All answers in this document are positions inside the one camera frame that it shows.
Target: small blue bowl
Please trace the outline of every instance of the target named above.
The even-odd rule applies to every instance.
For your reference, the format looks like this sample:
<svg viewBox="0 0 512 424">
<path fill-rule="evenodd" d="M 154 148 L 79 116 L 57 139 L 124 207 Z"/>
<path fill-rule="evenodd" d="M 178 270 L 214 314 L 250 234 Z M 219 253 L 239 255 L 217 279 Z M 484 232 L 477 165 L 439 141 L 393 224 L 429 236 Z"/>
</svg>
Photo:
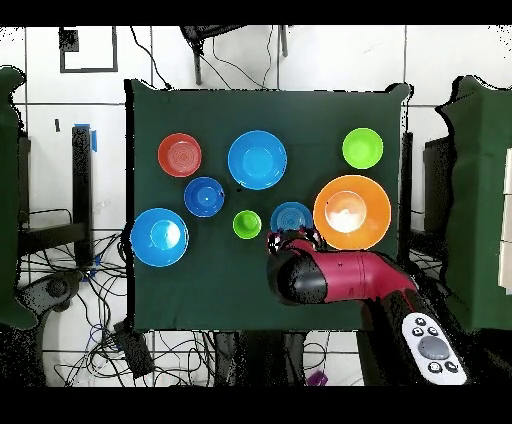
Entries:
<svg viewBox="0 0 512 424">
<path fill-rule="evenodd" d="M 224 204 L 224 190 L 213 178 L 194 178 L 185 188 L 185 206 L 201 218 L 215 215 Z"/>
<path fill-rule="evenodd" d="M 270 217 L 270 229 L 273 233 L 279 229 L 298 230 L 301 225 L 313 228 L 313 216 L 309 209 L 299 202 L 280 204 Z"/>
</svg>

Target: green bowl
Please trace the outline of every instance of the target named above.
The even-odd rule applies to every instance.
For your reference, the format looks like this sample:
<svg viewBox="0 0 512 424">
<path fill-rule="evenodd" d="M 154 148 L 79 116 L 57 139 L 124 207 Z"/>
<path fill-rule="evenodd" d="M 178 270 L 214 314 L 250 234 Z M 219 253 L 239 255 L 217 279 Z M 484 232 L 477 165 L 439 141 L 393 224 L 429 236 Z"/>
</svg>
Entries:
<svg viewBox="0 0 512 424">
<path fill-rule="evenodd" d="M 256 237 L 261 230 L 261 219 L 256 212 L 238 212 L 233 219 L 233 230 L 241 239 L 248 240 Z"/>
<path fill-rule="evenodd" d="M 380 160 L 384 146 L 382 138 L 375 131 L 356 128 L 347 134 L 341 150 L 349 165 L 357 169 L 368 169 Z"/>
</svg>

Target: green cloth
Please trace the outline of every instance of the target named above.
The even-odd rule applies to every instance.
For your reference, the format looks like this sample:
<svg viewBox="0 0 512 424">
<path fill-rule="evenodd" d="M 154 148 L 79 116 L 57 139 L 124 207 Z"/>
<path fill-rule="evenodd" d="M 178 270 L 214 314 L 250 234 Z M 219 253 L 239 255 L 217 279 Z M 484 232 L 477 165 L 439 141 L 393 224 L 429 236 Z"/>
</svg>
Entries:
<svg viewBox="0 0 512 424">
<path fill-rule="evenodd" d="M 14 297 L 19 278 L 18 264 L 18 127 L 20 119 L 12 105 L 12 93 L 25 82 L 21 71 L 0 67 L 0 154 L 2 241 L 0 243 L 0 323 L 27 329 L 37 324 L 35 315 Z"/>
<path fill-rule="evenodd" d="M 453 101 L 439 110 L 447 115 L 457 151 L 446 282 L 458 299 L 449 297 L 448 306 L 468 331 L 512 330 L 512 296 L 498 286 L 512 92 L 487 88 L 467 76 L 459 81 Z"/>
<path fill-rule="evenodd" d="M 374 249 L 396 257 L 400 105 L 407 84 L 389 92 L 155 91 L 132 80 L 135 126 L 135 217 L 147 209 L 171 209 L 185 221 L 190 242 L 174 265 L 152 268 L 135 259 L 135 327 L 144 329 L 311 330 L 362 328 L 361 302 L 285 306 L 266 278 L 266 236 L 270 216 L 282 202 L 299 201 L 313 210 L 318 192 L 345 174 L 373 178 L 387 191 L 392 222 Z M 358 171 L 341 156 L 341 143 L 354 128 L 377 131 L 384 155 Z M 272 188 L 240 190 L 227 154 L 241 134 L 260 129 L 278 137 L 288 165 Z M 188 178 L 167 175 L 157 162 L 160 142 L 181 132 L 202 149 L 199 170 Z M 212 218 L 190 214 L 183 192 L 191 179 L 215 178 L 224 188 L 222 209 Z M 251 240 L 233 232 L 241 210 L 254 210 L 263 228 Z"/>
</svg>

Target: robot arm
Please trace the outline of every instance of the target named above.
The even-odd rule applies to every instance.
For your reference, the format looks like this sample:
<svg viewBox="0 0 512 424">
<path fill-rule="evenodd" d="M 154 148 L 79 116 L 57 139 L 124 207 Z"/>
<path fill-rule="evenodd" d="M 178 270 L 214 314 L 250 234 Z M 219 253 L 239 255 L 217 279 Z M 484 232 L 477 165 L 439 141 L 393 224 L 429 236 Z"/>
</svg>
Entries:
<svg viewBox="0 0 512 424">
<path fill-rule="evenodd" d="M 412 278 L 384 255 L 327 251 L 321 245 L 313 230 L 269 235 L 267 277 L 282 303 L 371 300 L 379 306 L 372 320 L 378 320 L 379 331 L 385 333 L 379 351 L 394 357 L 389 367 L 405 376 L 398 381 L 466 382 L 460 359 Z"/>
</svg>

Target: red bowl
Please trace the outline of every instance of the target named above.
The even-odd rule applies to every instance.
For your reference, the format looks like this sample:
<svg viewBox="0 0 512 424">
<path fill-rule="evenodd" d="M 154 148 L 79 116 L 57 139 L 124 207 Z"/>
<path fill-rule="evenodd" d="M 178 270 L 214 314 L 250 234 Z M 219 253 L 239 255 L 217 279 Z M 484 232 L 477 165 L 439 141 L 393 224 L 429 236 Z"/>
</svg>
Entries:
<svg viewBox="0 0 512 424">
<path fill-rule="evenodd" d="M 201 165 L 201 147 L 188 134 L 171 134 L 158 147 L 158 163 L 173 177 L 188 177 Z"/>
</svg>

